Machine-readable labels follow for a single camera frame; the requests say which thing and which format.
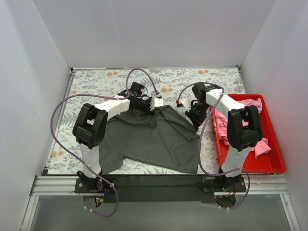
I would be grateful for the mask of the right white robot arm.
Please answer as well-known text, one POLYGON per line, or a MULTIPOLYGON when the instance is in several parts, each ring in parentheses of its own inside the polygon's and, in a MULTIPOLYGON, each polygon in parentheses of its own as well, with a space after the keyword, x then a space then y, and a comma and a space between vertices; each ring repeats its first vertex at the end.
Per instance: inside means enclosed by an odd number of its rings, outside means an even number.
POLYGON ((217 174, 205 171, 201 161, 200 169, 210 177, 218 178, 218 187, 229 191, 235 186, 234 177, 239 176, 244 162, 257 143, 262 140, 263 133, 260 117, 256 106, 246 106, 224 94, 224 88, 209 82, 197 82, 188 85, 192 87, 196 104, 181 100, 178 96, 177 107, 186 109, 186 116, 191 120, 195 129, 202 127, 200 137, 208 123, 210 115, 217 109, 227 118, 227 139, 229 150, 227 157, 217 174))

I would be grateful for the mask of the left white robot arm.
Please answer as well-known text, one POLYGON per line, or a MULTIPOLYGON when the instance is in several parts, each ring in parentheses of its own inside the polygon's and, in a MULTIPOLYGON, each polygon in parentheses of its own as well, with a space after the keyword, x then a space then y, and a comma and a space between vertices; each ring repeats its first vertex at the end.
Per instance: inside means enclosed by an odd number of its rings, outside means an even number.
POLYGON ((87 177, 86 187, 93 193, 102 188, 102 180, 97 176, 102 169, 99 163, 99 145, 104 139, 107 122, 130 109, 150 113, 154 111, 156 97, 142 94, 145 86, 133 82, 131 88, 120 92, 114 98, 99 104, 86 103, 82 106, 73 135, 81 150, 83 169, 78 174, 87 177))

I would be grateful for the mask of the dark grey t shirt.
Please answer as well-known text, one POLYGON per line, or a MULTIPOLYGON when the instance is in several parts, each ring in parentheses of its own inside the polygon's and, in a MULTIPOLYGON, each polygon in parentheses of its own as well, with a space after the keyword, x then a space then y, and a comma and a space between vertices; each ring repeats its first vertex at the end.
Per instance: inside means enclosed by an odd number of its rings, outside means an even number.
POLYGON ((103 174, 120 168, 125 158, 195 174, 198 143, 197 130, 169 105, 150 115, 132 109, 107 122, 99 163, 103 174))

